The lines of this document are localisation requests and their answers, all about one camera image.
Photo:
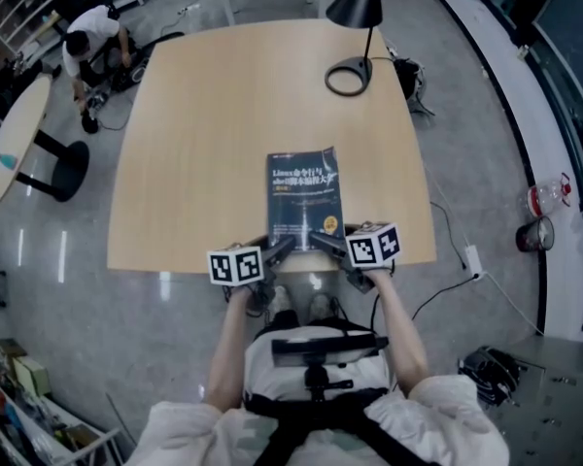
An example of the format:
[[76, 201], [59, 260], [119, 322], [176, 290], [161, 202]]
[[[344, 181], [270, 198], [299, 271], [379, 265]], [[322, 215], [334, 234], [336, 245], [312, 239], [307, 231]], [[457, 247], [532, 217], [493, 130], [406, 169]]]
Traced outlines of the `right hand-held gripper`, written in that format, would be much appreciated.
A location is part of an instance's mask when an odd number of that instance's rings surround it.
[[374, 288], [367, 271], [394, 271], [400, 255], [400, 240], [394, 223], [366, 222], [344, 238], [311, 231], [308, 240], [313, 249], [325, 253], [332, 261], [342, 263], [349, 283], [361, 293]]

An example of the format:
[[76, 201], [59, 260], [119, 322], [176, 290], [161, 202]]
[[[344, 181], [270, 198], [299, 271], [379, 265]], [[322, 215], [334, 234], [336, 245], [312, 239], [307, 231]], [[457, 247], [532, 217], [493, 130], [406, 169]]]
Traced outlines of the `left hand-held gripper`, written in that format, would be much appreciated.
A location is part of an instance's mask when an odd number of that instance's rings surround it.
[[[295, 249], [293, 235], [282, 236], [266, 255], [270, 255], [270, 266], [281, 264]], [[247, 304], [247, 316], [263, 316], [274, 297], [274, 274], [262, 258], [257, 246], [235, 246], [207, 252], [210, 283], [220, 286], [223, 297], [229, 303], [231, 293], [239, 287], [247, 287], [251, 296]]]

